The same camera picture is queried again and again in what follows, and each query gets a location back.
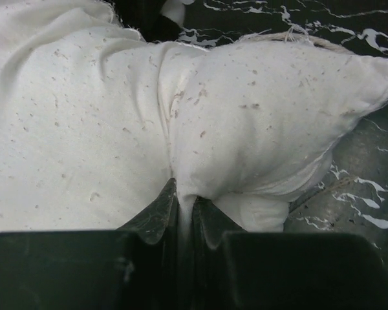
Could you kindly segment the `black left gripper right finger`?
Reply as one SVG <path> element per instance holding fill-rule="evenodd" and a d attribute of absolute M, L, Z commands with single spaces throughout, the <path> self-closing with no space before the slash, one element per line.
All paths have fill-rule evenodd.
<path fill-rule="evenodd" d="M 361 236 L 247 232 L 204 198 L 193 232 L 197 309 L 388 309 L 388 274 Z"/>

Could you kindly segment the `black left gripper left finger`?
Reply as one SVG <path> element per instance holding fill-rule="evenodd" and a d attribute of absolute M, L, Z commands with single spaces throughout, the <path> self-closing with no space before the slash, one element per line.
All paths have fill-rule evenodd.
<path fill-rule="evenodd" d="M 0 233 L 0 309 L 176 309 L 175 192 L 116 230 Z"/>

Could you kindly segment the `white pillow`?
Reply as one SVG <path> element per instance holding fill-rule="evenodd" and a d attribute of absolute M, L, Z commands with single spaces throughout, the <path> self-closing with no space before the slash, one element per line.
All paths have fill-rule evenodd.
<path fill-rule="evenodd" d="M 147 43 L 103 1 L 0 1 L 0 232 L 114 229 L 176 179 L 283 230 L 332 150 L 388 102 L 388 58 L 257 36 Z"/>

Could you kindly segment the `black white striped pillowcase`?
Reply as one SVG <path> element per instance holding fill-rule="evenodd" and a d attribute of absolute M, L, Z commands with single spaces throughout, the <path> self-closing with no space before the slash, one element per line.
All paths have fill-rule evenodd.
<path fill-rule="evenodd" d="M 176 41 L 192 1 L 114 0 L 114 11 L 126 28 L 138 30 L 147 42 Z"/>

